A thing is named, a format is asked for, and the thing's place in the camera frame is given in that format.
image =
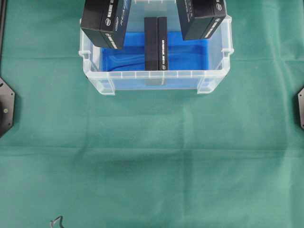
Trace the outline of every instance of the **box logo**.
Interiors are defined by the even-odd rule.
[[[219,3],[217,3],[217,9],[218,9],[218,11],[222,11],[222,5],[221,4],[219,4]]]
[[[106,24],[106,26],[110,26],[111,20],[110,20],[109,18],[107,18],[107,19],[105,20],[105,24]]]

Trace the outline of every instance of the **clear plastic container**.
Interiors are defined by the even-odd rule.
[[[126,39],[132,34],[144,32],[145,17],[167,17],[170,37],[171,34],[174,36],[174,33],[181,31],[175,0],[132,0]],[[177,43],[170,43],[170,39],[168,39],[168,71],[105,70],[104,62],[108,57],[106,54],[111,55],[113,52],[109,49],[95,47],[83,31],[80,32],[79,55],[83,58],[86,77],[103,95],[115,95],[116,90],[141,89],[197,89],[198,94],[208,94],[219,85],[230,70],[230,55],[234,52],[231,17],[227,16],[223,20],[210,39],[201,42],[201,46],[194,46],[192,41],[179,40]],[[144,45],[142,46],[138,49],[140,54],[144,50]],[[190,58],[191,53],[183,55],[183,51],[193,52],[198,47],[200,51],[196,52],[196,57]],[[175,57],[184,63],[171,64],[174,65],[174,70],[170,69],[170,63],[175,61],[175,57],[170,57],[172,52],[175,52]],[[144,55],[140,57],[140,61],[144,62]],[[190,67],[192,63],[195,63],[195,69],[185,70],[187,63]]]

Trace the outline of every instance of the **printed label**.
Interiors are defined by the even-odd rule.
[[[122,26],[123,25],[123,22],[124,22],[124,17],[127,13],[127,11],[129,10],[129,2],[130,0],[124,0],[123,1],[123,11],[122,11],[122,17],[120,19],[120,25]]]
[[[215,22],[213,23],[211,29],[209,30],[209,32],[206,34],[205,38],[208,38],[209,35],[211,34],[211,32],[214,30],[214,28],[216,27],[216,25],[220,22],[220,18],[217,18],[215,20]]]
[[[108,39],[109,39],[109,41],[111,42],[111,44],[113,45],[113,47],[114,47],[115,49],[117,49],[117,46],[116,46],[116,44],[114,43],[114,40],[112,39],[111,35],[110,35],[109,33],[106,33],[105,35],[108,37]]]
[[[165,40],[164,39],[162,39],[161,40],[162,42],[161,42],[161,60],[162,60],[162,69],[163,70],[165,70],[166,69],[166,65],[165,65],[165,63],[166,63],[166,59],[165,59],[165,54],[166,54],[166,52],[165,52]]]
[[[186,14],[187,14],[187,20],[190,22],[190,20],[193,18],[193,8],[191,0],[185,0],[185,7],[186,7]]]
[[[109,10],[108,10],[108,18],[110,18],[111,15],[112,15],[113,3],[114,3],[114,0],[110,0]]]

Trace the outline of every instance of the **black cable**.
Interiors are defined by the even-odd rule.
[[[54,228],[54,224],[56,222],[58,222],[58,220],[59,220],[59,226],[60,226],[60,228],[64,228],[63,225],[62,225],[62,220],[63,220],[62,216],[58,216],[54,221],[50,221],[51,228]]]

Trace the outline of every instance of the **black metal bracket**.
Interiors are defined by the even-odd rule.
[[[4,34],[7,0],[1,0],[0,8],[0,63]],[[13,126],[15,92],[0,78],[0,137]]]
[[[304,88],[299,92],[299,108],[300,108],[300,120],[301,127],[304,129]]]

